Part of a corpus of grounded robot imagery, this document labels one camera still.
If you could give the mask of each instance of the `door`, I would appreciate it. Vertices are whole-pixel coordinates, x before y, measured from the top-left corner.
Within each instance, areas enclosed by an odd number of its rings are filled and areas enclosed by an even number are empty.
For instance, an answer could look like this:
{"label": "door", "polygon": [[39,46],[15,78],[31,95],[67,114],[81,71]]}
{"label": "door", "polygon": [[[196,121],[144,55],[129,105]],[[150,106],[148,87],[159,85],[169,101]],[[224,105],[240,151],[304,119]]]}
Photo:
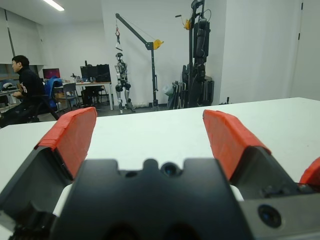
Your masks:
{"label": "door", "polygon": [[304,0],[291,97],[320,100],[320,0]]}

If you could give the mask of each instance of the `robot leg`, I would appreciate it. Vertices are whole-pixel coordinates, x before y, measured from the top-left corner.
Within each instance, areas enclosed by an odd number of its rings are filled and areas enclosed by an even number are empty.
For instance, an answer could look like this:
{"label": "robot leg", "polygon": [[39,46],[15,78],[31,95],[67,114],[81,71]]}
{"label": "robot leg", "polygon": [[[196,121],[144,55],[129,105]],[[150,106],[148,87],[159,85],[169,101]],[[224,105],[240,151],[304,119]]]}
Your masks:
{"label": "robot leg", "polygon": [[115,91],[116,91],[116,97],[118,98],[120,114],[122,114],[123,113],[122,99],[121,99],[121,92],[123,91],[122,86],[120,84],[116,85]]}
{"label": "robot leg", "polygon": [[130,109],[133,113],[135,113],[136,111],[134,110],[134,107],[132,105],[131,98],[129,98],[130,87],[131,87],[130,83],[126,82],[124,86],[124,97],[126,100],[127,108]]}

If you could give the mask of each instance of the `humanoid robot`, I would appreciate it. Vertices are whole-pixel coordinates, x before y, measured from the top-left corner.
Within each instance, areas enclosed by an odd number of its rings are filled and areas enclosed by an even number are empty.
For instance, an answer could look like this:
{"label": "humanoid robot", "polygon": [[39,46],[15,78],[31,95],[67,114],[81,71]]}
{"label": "humanoid robot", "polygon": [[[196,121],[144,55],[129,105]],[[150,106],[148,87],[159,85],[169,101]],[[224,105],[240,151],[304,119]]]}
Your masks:
{"label": "humanoid robot", "polygon": [[136,111],[133,108],[131,99],[129,98],[130,93],[130,83],[128,82],[128,75],[127,75],[127,64],[121,59],[123,54],[118,52],[115,57],[118,61],[117,65],[115,65],[116,70],[116,77],[118,79],[118,84],[115,86],[116,97],[118,98],[119,110],[120,113],[123,113],[123,106],[122,106],[122,99],[121,99],[121,92],[124,90],[124,97],[126,100],[125,107],[130,109],[133,113]]}

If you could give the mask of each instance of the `person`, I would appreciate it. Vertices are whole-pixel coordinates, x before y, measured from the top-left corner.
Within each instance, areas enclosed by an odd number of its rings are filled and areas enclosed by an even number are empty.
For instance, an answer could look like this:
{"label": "person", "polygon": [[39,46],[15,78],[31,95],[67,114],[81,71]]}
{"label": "person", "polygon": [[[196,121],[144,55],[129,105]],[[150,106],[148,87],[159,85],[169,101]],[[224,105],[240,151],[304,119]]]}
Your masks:
{"label": "person", "polygon": [[22,124],[28,121],[28,117],[35,105],[38,103],[32,96],[44,95],[45,88],[40,78],[30,70],[29,60],[23,55],[12,58],[12,69],[19,74],[21,88],[13,93],[13,96],[20,99],[21,104],[1,114],[0,127],[7,125]]}

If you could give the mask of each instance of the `computer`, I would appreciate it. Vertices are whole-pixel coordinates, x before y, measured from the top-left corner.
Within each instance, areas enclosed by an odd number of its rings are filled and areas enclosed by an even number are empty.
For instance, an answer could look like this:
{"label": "computer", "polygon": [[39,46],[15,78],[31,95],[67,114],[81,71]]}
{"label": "computer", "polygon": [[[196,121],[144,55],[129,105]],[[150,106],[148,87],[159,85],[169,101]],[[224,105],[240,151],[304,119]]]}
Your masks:
{"label": "computer", "polygon": [[108,64],[100,64],[97,66],[81,66],[81,75],[84,79],[95,78],[96,82],[111,82],[110,69]]}
{"label": "computer", "polygon": [[97,65],[96,67],[97,67],[97,73],[98,73],[96,81],[111,82],[109,64],[100,64],[100,65]]}
{"label": "computer", "polygon": [[44,79],[51,79],[52,77],[60,78],[59,68],[42,69],[42,71]]}

